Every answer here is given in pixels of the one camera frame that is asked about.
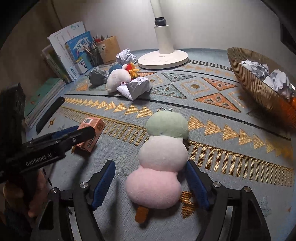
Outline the person's left hand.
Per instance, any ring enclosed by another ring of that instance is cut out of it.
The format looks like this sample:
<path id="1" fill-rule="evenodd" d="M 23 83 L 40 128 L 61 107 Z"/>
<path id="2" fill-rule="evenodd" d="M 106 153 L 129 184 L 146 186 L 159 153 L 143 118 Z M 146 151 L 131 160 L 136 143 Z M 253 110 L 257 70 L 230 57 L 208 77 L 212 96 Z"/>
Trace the person's left hand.
<path id="1" fill-rule="evenodd" d="M 26 211 L 30 218 L 39 215 L 47 201 L 48 192 L 47 180 L 41 170 L 8 181 L 3 188 L 8 204 Z"/>

